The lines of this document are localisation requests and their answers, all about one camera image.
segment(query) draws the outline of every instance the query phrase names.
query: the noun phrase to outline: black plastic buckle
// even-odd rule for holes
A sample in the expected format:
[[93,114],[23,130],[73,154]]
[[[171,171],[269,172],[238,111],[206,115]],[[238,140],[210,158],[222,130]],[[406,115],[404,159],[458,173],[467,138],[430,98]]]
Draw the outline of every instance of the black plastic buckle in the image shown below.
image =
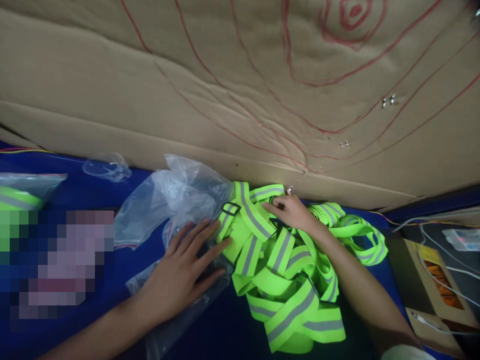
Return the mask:
[[[225,205],[227,204],[230,204],[230,205],[233,205],[234,207],[236,207],[235,209],[235,212],[230,212],[228,210],[225,210]],[[242,208],[240,205],[234,203],[234,202],[226,202],[225,205],[223,205],[223,208],[221,209],[221,211],[227,215],[230,215],[230,216],[235,216],[239,213],[240,209]]]

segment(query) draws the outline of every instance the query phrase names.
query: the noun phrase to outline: wire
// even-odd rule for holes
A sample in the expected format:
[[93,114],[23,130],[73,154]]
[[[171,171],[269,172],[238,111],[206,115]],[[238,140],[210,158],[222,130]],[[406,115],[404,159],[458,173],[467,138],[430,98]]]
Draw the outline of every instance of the wire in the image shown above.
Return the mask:
[[470,270],[473,270],[474,272],[476,273],[479,273],[480,274],[480,271],[478,271],[477,269],[473,268],[473,267],[470,267],[466,264],[464,264],[463,262],[461,262],[460,260],[458,260],[455,256],[453,256],[451,253],[448,252],[447,249],[445,249],[442,245],[440,245],[438,242],[436,242],[435,240],[433,240],[430,235],[427,234],[427,232],[425,230],[422,230],[423,233],[426,235],[427,238],[429,238],[434,244],[436,244],[440,249],[442,249],[444,252],[446,252],[453,260],[455,260],[457,263],[460,263],[462,264],[464,267],[466,268],[469,268]]
[[[373,213],[373,214],[377,214],[377,215],[382,216],[390,224],[400,225],[398,222],[393,222],[392,220],[390,220],[388,217],[383,215],[381,212],[369,211],[369,213]],[[468,228],[480,228],[480,225],[464,225],[464,224],[459,224],[457,222],[444,222],[444,221],[426,221],[426,222],[422,222],[422,223],[416,222],[416,223],[412,223],[412,224],[405,224],[404,226],[418,226],[419,224],[423,224],[423,225],[427,225],[427,224],[447,224],[447,225],[464,226],[464,227],[468,227]]]
[[39,153],[53,154],[52,151],[40,150],[40,149],[28,149],[28,150],[18,150],[18,151],[3,151],[3,150],[0,150],[0,154],[19,154],[19,153],[29,153],[29,152],[39,152]]
[[[470,215],[470,214],[478,214],[480,213],[480,210],[474,210],[474,211],[464,211],[464,212],[461,212],[461,213],[445,213],[445,214],[440,214],[440,215],[432,215],[432,216],[418,216],[418,217],[412,217],[411,219],[408,219],[407,221],[403,222],[402,224],[400,224],[400,226],[397,226],[395,229],[393,229],[391,232],[394,233],[398,230],[400,230],[401,228],[403,228],[404,226],[406,226],[409,222],[412,222],[413,220],[430,220],[430,219],[438,219],[438,218],[448,218],[452,215],[458,215],[458,214],[462,214],[462,215]],[[475,227],[478,227],[479,225],[462,225],[462,224],[455,224],[455,223],[451,223],[453,225],[457,225],[457,226],[467,226],[469,228],[475,228]]]
[[443,334],[451,334],[451,335],[480,335],[477,332],[458,332],[458,331],[449,331],[449,330],[442,330],[436,327],[435,325],[429,323],[427,320],[425,320],[422,316],[418,315],[417,313],[413,312],[411,313],[415,319],[417,319],[419,322],[422,324],[428,325],[431,328],[434,328],[437,330],[439,333]]
[[441,282],[440,280],[438,280],[435,276],[433,276],[430,271],[427,269],[427,265],[425,265],[425,261],[422,259],[422,255],[421,255],[421,251],[422,251],[422,246],[427,242],[427,238],[425,237],[426,235],[426,232],[424,231],[424,228],[423,228],[423,225],[420,224],[420,231],[421,231],[421,236],[423,237],[423,241],[420,243],[420,245],[418,246],[418,249],[417,249],[417,255],[418,255],[418,259],[420,260],[420,263],[421,265],[423,266],[423,268],[425,269],[426,273],[428,275],[430,275],[430,277],[435,280],[437,283],[439,283],[441,286],[453,291],[455,294],[457,294],[458,296],[461,296],[462,298],[464,298],[465,300],[468,300],[469,302],[471,302],[472,304],[478,306],[480,308],[480,304],[478,302],[475,302],[473,301],[471,298],[469,297],[466,297],[465,295],[461,294],[460,292],[456,291],[455,289],[452,289],[450,286],[447,286],[445,285],[443,282]]
[[457,271],[457,272],[459,272],[459,273],[464,273],[464,274],[473,276],[474,278],[477,278],[478,280],[480,280],[480,276],[475,275],[475,274],[472,274],[470,271],[462,270],[462,269],[457,269],[456,267],[450,267],[450,266],[447,266],[446,268],[449,269],[449,270],[452,270],[452,271]]

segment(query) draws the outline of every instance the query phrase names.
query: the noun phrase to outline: small cardboard box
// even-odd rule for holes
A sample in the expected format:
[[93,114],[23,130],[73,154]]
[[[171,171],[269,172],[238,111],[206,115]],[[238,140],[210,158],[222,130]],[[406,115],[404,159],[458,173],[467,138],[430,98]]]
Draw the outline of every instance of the small cardboard box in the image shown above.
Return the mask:
[[[451,334],[435,330],[419,321],[419,317],[439,330],[474,331],[479,328],[479,324],[467,301],[445,287],[440,286],[439,289],[437,282],[420,262],[418,243],[393,238],[386,240],[386,246],[400,296],[420,342],[438,352],[464,359],[465,354]],[[431,273],[435,273],[448,286],[460,292],[437,250],[422,246],[421,257]]]

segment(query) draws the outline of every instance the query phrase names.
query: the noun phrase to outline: white cable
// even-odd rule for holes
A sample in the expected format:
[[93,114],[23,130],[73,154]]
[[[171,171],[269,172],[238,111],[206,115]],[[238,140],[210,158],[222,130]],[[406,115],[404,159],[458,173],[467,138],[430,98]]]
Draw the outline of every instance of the white cable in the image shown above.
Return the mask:
[[435,276],[433,276],[430,271],[427,269],[427,265],[425,265],[425,261],[422,259],[422,254],[421,254],[421,251],[422,251],[422,246],[427,242],[427,238],[425,237],[426,233],[424,231],[424,228],[422,226],[422,224],[420,224],[420,231],[421,231],[421,236],[423,237],[423,241],[420,243],[420,245],[418,246],[418,251],[417,251],[417,254],[418,254],[418,259],[420,260],[420,263],[421,265],[423,266],[423,268],[425,269],[426,273],[428,275],[430,275],[430,277],[435,280],[437,283],[439,283],[440,285],[442,285],[443,287],[453,291],[455,294],[457,294],[458,296],[461,296],[462,298],[464,298],[465,300],[468,300],[469,302],[471,302],[472,304],[478,306],[480,308],[480,304],[478,302],[475,302],[473,301],[471,298],[469,297],[466,297],[465,295],[462,295],[461,293],[459,293],[458,291],[452,289],[451,287],[445,285],[444,283],[442,283],[440,280],[438,280]]
[[403,228],[405,225],[407,225],[409,222],[412,222],[413,220],[434,220],[434,219],[448,218],[452,215],[471,215],[471,214],[478,214],[478,213],[480,213],[480,210],[464,211],[464,212],[447,212],[440,215],[412,217],[411,219],[408,219],[407,221],[402,223],[400,226],[397,226],[391,232],[394,233],[400,230],[401,228]]
[[[466,211],[465,213],[462,213],[462,214],[475,214],[475,213],[478,213],[479,211],[476,210],[476,211]],[[435,216],[437,218],[440,218],[440,217],[447,217],[449,216],[448,214],[446,214],[445,216]],[[392,230],[392,233],[396,232],[397,230],[403,228],[406,224],[408,224],[409,222],[413,221],[413,220],[420,220],[420,219],[428,219],[428,216],[427,217],[412,217],[411,219],[405,221],[403,224],[401,224],[400,226],[398,226],[397,228],[393,229]],[[466,264],[464,264],[463,262],[461,262],[460,260],[458,260],[455,256],[453,256],[447,249],[445,249],[442,245],[440,245],[438,242],[436,242],[435,240],[433,240],[424,230],[423,230],[423,233],[431,240],[433,241],[440,249],[442,249],[444,252],[446,252],[448,254],[448,256],[450,256],[453,260],[455,260],[457,263],[460,263],[462,264],[464,267],[466,268],[469,268],[470,270],[473,270],[474,272],[480,274],[480,271],[478,271],[477,269],[474,269],[473,267],[470,267]]]
[[466,270],[462,270],[462,269],[457,269],[456,267],[450,267],[450,266],[447,266],[446,268],[447,268],[448,270],[457,271],[457,272],[459,272],[459,273],[464,273],[464,274],[473,276],[474,278],[477,278],[478,280],[480,280],[480,276],[475,275],[475,274],[472,274],[470,271],[466,271]]
[[447,249],[445,249],[442,245],[440,245],[438,242],[436,242],[435,240],[433,240],[433,239],[430,237],[430,235],[428,235],[428,234],[426,233],[425,230],[423,230],[423,233],[426,235],[427,238],[429,238],[431,241],[433,241],[440,249],[442,249],[444,252],[446,252],[446,253],[447,253],[453,260],[455,260],[457,263],[460,263],[460,264],[462,264],[464,267],[469,268],[470,270],[473,270],[474,272],[480,274],[480,271],[478,271],[477,269],[474,269],[473,267],[470,267],[470,266],[464,264],[463,262],[461,262],[460,260],[458,260],[455,256],[453,256],[451,253],[449,253],[449,252],[447,251]]
[[442,330],[442,329],[439,329],[438,327],[436,327],[435,325],[429,323],[427,320],[425,320],[422,316],[418,315],[417,313],[412,312],[412,315],[413,315],[413,317],[416,318],[419,322],[421,322],[422,324],[428,325],[428,326],[431,327],[431,328],[434,328],[434,329],[437,330],[439,333],[452,334],[452,335],[480,335],[480,334],[477,333],[477,332],[459,332],[459,331],[447,331],[447,330]]

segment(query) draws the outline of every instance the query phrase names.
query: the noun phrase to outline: neon green reflective vest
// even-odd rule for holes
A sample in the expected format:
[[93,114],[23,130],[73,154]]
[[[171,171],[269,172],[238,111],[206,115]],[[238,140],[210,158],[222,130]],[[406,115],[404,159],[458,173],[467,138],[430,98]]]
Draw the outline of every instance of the neon green reflective vest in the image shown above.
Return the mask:
[[[245,295],[254,319],[264,323],[271,352],[309,352],[314,342],[345,339],[337,275],[310,236],[279,226],[263,207],[273,197],[285,194],[281,184],[250,191],[247,182],[235,181],[233,199],[223,206],[219,243],[232,244],[224,255],[235,264],[232,282],[239,296]],[[367,221],[346,215],[333,202],[312,204],[310,212],[324,223],[362,264],[379,264],[387,255],[384,236]],[[372,247],[363,249],[353,237],[367,236]]]

